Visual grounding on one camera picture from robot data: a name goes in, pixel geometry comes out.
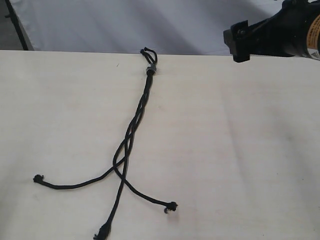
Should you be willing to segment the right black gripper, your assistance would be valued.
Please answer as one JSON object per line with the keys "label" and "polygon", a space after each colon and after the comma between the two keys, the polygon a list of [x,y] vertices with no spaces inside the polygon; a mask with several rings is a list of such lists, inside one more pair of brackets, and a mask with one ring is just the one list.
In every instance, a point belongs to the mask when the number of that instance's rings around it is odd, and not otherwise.
{"label": "right black gripper", "polygon": [[[251,55],[320,59],[320,2],[284,0],[272,17],[259,22]],[[236,63],[250,60],[246,47],[248,21],[223,31],[223,40]]]}

